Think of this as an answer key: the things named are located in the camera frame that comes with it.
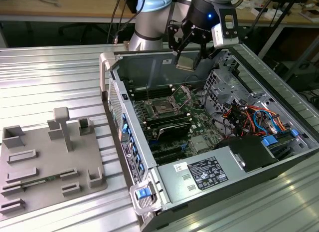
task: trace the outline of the white label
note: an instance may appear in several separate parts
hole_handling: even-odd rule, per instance
[[[163,65],[165,64],[171,64],[171,59],[166,59],[166,60],[163,60]]]
[[[176,165],[174,165],[174,168],[175,168],[176,172],[186,170],[187,169],[187,162],[182,162],[182,163],[176,164]]]
[[[310,8],[310,7],[313,7],[313,6],[315,6],[314,3],[310,3],[310,4],[305,5],[306,8]]]

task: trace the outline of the wire bundle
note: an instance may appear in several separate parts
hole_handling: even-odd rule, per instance
[[[223,115],[224,119],[237,121],[237,131],[239,130],[241,132],[238,133],[238,136],[244,136],[247,134],[266,136],[272,134],[272,132],[262,126],[262,123],[265,125],[267,124],[264,118],[265,116],[271,120],[278,133],[286,131],[286,128],[279,119],[279,115],[275,112],[270,111],[267,108],[260,108],[252,105],[247,106],[246,110],[240,110],[239,107],[241,106],[232,106],[232,108]]]

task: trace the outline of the motherboard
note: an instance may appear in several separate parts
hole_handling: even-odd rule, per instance
[[[189,85],[139,90],[131,99],[159,165],[210,151],[223,140],[202,106],[201,91]]]

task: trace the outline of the desk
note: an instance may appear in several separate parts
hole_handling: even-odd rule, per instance
[[[0,21],[110,22],[116,4],[116,0],[58,0],[58,2],[61,7],[38,0],[0,0]],[[124,2],[121,0],[115,13],[114,22],[119,21],[123,6]],[[284,18],[282,24],[261,51],[261,57],[266,54],[284,27],[319,27],[319,23],[307,20],[299,15],[299,12],[298,9],[292,9],[292,14]],[[250,12],[250,8],[237,10],[237,16],[241,26],[251,25],[256,18]],[[126,22],[132,17],[128,7],[125,9],[123,17],[122,22]],[[268,26],[269,23],[269,19],[261,17],[257,26]]]

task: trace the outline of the blue cable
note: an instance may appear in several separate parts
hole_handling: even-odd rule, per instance
[[[264,112],[266,115],[268,115],[269,118],[270,118],[270,120],[271,120],[271,122],[273,123],[275,129],[276,129],[277,131],[279,131],[279,132],[282,132],[282,130],[276,125],[276,123],[275,123],[273,117],[270,115],[269,112],[264,111],[264,110],[259,110],[259,111]],[[259,129],[263,130],[264,132],[266,132],[266,135],[268,135],[268,132],[266,131],[266,129],[260,127],[260,126],[258,125],[258,123],[257,123],[256,115],[257,115],[257,112],[259,112],[259,111],[256,111],[255,114],[254,114],[254,123],[255,123],[255,125],[256,125]]]
[[[186,147],[187,147],[187,143],[186,143],[186,144],[181,145],[181,150],[182,150],[182,151],[186,150]]]

